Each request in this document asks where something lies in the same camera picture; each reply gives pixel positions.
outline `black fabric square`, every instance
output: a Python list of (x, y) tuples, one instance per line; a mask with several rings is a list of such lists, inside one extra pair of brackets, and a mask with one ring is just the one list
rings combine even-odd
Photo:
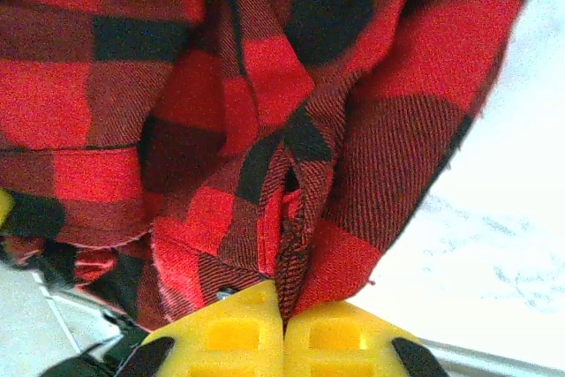
[(392, 345), (410, 377), (448, 377), (432, 352), (424, 346), (403, 337), (394, 339)]
[(287, 123), (284, 142), (298, 161), (331, 161), (332, 150), (303, 106)]
[(61, 361), (45, 370), (39, 377), (110, 377), (113, 373), (88, 353)]
[(144, 261), (123, 253), (117, 265), (87, 288), (96, 296), (119, 306), (133, 320), (138, 317), (138, 286)]
[(94, 17), (94, 58), (174, 62), (188, 41), (188, 28), (173, 21)]
[(109, 317), (108, 314), (105, 314), (104, 318), (122, 329), (122, 338), (107, 350), (102, 357), (104, 364), (114, 372), (112, 376), (117, 377), (117, 370), (122, 369), (121, 365), (131, 357), (133, 351), (137, 346), (141, 345), (149, 336), (149, 333), (124, 317)]
[(43, 274), (50, 291), (72, 289), (75, 285), (74, 265), (78, 249), (73, 245), (48, 240), (41, 255), (30, 260)]
[(233, 38), (236, 43), (236, 58), (237, 68), (241, 75), (247, 75), (244, 65), (244, 50), (242, 44), (242, 29), (241, 29), (241, 14), (239, 13), (239, 6), (237, 0), (228, 0), (231, 12), (231, 27), (233, 28)]
[(374, 0), (293, 0), (285, 33), (305, 65), (337, 58), (373, 16)]
[(267, 175), (268, 165), (281, 140), (281, 134), (275, 132), (265, 139), (259, 140), (249, 150), (241, 168), (236, 196), (259, 205), (263, 181)]
[(159, 375), (159, 369), (173, 350), (175, 339), (159, 337), (138, 347), (120, 367), (116, 377), (149, 377)]
[(64, 208), (54, 198), (8, 191), (14, 208), (4, 228), (19, 238), (55, 239), (64, 225)]

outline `buffalo check flannel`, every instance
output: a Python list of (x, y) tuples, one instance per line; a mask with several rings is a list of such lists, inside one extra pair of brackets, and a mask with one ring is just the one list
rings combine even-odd
[(459, 146), (524, 0), (0, 0), (0, 186), (146, 328), (273, 278), (361, 289)]

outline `red and black plaid fabric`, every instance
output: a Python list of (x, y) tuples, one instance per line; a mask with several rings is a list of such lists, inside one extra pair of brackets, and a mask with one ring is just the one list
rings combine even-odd
[(0, 0), (4, 247), (148, 328), (274, 278), (353, 295), (524, 0)]

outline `yellow plastic part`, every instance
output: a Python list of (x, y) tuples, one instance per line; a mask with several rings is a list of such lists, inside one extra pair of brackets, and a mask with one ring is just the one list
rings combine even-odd
[(292, 318), (284, 340), (286, 377), (409, 377), (392, 345), (410, 333), (347, 302)]
[(410, 333), (347, 302), (292, 318), (283, 340), (275, 284), (252, 286), (160, 328), (173, 337), (157, 377), (409, 377), (392, 345)]
[(156, 330), (175, 344), (158, 377), (283, 377), (283, 322), (275, 284), (256, 284)]
[(13, 206), (14, 201), (11, 196), (6, 191), (0, 189), (0, 227), (4, 224), (4, 221)]

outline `white marble surface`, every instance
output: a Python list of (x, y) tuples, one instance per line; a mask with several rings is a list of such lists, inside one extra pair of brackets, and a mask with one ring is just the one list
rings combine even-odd
[(529, 0), (484, 116), (352, 302), (565, 370), (565, 0)]
[(0, 266), (0, 375), (34, 377), (72, 355), (32, 275)]

